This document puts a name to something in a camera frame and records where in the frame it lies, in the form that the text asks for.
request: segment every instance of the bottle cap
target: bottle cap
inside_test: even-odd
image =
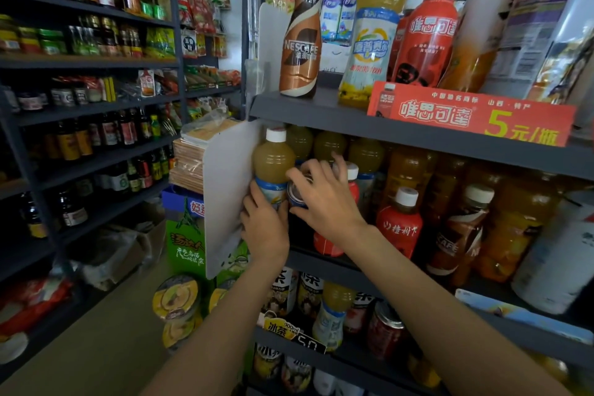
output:
[[[395,197],[396,203],[404,205],[405,207],[414,207],[418,198],[419,191],[413,190],[412,188],[408,188],[406,186],[401,186],[398,188],[398,192],[396,193]]]
[[[406,0],[406,2],[405,2],[405,11],[406,10],[414,10],[422,2],[423,2],[423,0]]]
[[[495,192],[493,189],[480,184],[468,185],[464,190],[464,196],[470,200],[474,200],[479,204],[488,204],[493,200]]]
[[[338,178],[338,163],[335,161],[332,163],[332,172]],[[357,180],[357,176],[359,176],[359,167],[355,163],[351,163],[350,161],[346,162],[346,178],[348,181]]]
[[[271,143],[284,143],[287,140],[287,131],[282,127],[266,129],[266,141]]]

